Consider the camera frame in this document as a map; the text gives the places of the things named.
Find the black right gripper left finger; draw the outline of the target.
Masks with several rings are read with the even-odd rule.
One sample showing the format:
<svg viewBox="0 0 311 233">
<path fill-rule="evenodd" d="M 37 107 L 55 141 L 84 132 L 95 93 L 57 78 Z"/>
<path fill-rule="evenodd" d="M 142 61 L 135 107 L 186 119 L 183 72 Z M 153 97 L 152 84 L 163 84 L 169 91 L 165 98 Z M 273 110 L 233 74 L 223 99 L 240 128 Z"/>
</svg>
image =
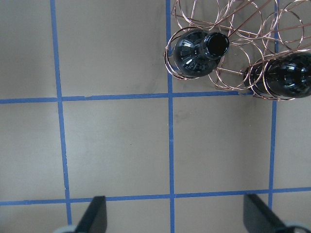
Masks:
<svg viewBox="0 0 311 233">
<path fill-rule="evenodd" d="M 75 233 L 105 233 L 107 230 L 107 210 L 105 196 L 96 196 L 92 199 Z"/>
</svg>

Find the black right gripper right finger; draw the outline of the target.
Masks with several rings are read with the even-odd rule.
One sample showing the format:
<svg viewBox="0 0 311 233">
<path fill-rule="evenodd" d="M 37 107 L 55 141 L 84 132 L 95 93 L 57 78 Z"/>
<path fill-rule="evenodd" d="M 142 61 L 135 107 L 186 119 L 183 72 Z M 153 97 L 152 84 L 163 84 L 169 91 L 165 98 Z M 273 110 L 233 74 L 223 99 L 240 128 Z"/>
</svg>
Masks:
<svg viewBox="0 0 311 233">
<path fill-rule="evenodd" d="M 243 197 L 243 224 L 248 233 L 286 233 L 286 225 L 257 194 Z"/>
</svg>

